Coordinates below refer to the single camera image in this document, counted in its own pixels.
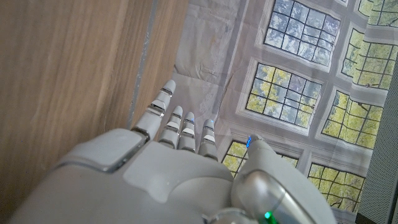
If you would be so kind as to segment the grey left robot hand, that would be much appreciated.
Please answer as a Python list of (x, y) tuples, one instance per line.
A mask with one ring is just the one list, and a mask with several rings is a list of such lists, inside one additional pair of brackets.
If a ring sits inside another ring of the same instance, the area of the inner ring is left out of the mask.
[(76, 145), (32, 191), (11, 223), (334, 223), (315, 186), (259, 135), (233, 175), (218, 161), (214, 123), (195, 117), (169, 80), (130, 130)]

